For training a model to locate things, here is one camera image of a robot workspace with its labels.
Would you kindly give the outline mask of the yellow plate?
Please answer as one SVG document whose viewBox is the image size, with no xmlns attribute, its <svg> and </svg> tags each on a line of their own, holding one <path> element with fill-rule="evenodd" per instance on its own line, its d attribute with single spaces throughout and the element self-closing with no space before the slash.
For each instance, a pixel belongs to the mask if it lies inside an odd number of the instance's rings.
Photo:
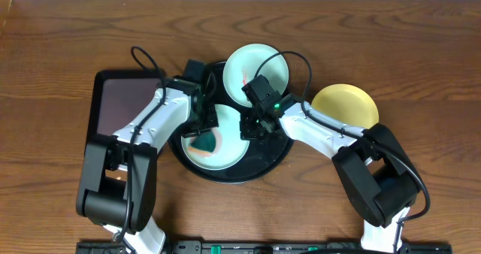
<svg viewBox="0 0 481 254">
<path fill-rule="evenodd" d="M 374 100 L 362 89 L 350 84 L 334 84 L 320 90 L 311 107 L 349 125 L 369 129 L 379 122 Z"/>
</svg>

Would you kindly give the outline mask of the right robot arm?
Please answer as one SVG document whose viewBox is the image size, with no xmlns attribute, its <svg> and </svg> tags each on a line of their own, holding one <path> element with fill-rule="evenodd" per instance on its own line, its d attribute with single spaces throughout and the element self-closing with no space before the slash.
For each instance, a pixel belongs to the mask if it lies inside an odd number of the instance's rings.
<svg viewBox="0 0 481 254">
<path fill-rule="evenodd" d="M 241 137 L 282 134 L 328 157 L 365 221 L 362 248 L 399 252 L 404 222 L 412 218 L 408 212 L 425 184 L 392 132 L 381 124 L 369 129 L 344 124 L 293 94 L 282 96 L 262 75 L 242 91 L 252 108 L 241 117 Z"/>
</svg>

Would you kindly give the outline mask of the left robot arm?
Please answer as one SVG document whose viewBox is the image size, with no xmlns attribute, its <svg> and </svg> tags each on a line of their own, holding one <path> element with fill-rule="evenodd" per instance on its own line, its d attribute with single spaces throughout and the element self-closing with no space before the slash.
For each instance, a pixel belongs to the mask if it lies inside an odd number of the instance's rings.
<svg viewBox="0 0 481 254">
<path fill-rule="evenodd" d="M 181 76 L 160 79 L 150 103 L 128 125 L 87 142 L 76 211 L 112 232 L 105 252 L 162 252 L 166 235 L 152 218 L 157 158 L 176 130 L 190 138 L 218 125 L 205 96 L 211 78 L 203 62 L 189 60 Z"/>
</svg>

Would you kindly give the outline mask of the green sponge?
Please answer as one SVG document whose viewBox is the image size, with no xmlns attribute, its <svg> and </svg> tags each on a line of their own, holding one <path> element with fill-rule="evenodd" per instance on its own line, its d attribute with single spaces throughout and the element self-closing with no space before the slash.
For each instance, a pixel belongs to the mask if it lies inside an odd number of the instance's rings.
<svg viewBox="0 0 481 254">
<path fill-rule="evenodd" d="M 216 149 L 216 136 L 213 131 L 208 131 L 193 137 L 188 149 L 198 153 L 213 153 Z"/>
</svg>

